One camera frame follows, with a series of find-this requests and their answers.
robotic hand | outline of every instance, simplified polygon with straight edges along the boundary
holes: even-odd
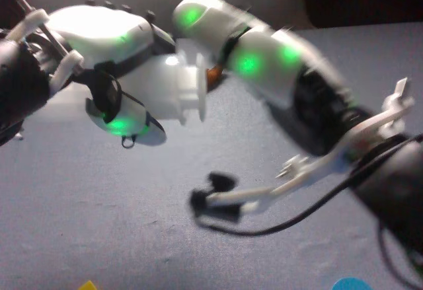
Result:
[[[25,0],[19,3],[27,12],[32,10]],[[207,86],[201,55],[196,66],[188,65],[185,56],[176,53],[171,36],[153,24],[153,13],[143,18],[122,8],[86,0],[85,5],[50,15],[38,10],[4,37],[0,145],[62,88],[47,104],[50,112],[66,116],[72,102],[85,100],[90,119],[122,137],[125,148],[135,142],[163,143],[166,134],[157,120],[178,119],[184,124],[186,111],[193,109],[204,119]],[[59,103],[66,108],[57,113]]]
[[[281,128],[317,158],[311,163],[300,156],[287,161],[278,178],[288,180],[277,188],[232,192],[235,179],[210,174],[213,188],[192,192],[190,200],[201,226],[238,236],[275,233],[351,188],[381,227],[412,254],[412,262],[422,260],[423,138],[404,134],[402,117],[414,104],[406,95],[407,79],[397,83],[382,113],[372,114],[354,102],[341,75],[319,51],[289,30],[275,31],[223,0],[183,0],[173,18],[183,34],[212,53],[215,73],[228,69],[243,80],[265,101]],[[199,220],[209,216],[237,222],[243,215],[266,211],[298,188],[347,172],[350,175],[341,185],[277,227],[236,231]]]

blue circle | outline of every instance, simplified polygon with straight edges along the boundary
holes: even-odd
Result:
[[[366,282],[357,278],[344,278],[337,281],[332,290],[373,290]]]

table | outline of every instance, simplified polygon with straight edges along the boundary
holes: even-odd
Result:
[[[412,79],[416,106],[407,130],[423,128],[423,24],[308,30],[358,99],[380,111],[395,82]],[[181,40],[190,59],[195,47]],[[381,261],[375,219],[341,193],[288,231],[236,238],[199,229],[187,200],[212,170],[237,174],[240,188],[278,185],[283,162],[299,149],[235,79],[208,96],[201,123],[163,122],[160,147],[125,150],[89,119],[24,124],[25,140],[0,148],[0,288],[323,289],[358,277],[375,290],[399,290]],[[262,228],[295,215],[341,177],[330,176],[245,217]],[[393,256],[411,277],[397,245]]]

yellow object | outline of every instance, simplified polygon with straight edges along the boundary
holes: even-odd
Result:
[[[95,287],[94,283],[92,283],[91,281],[88,281],[78,290],[97,290],[97,288]]]

blue round object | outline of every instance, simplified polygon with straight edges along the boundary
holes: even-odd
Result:
[[[366,282],[357,278],[344,278],[337,281],[332,290],[373,290]]]

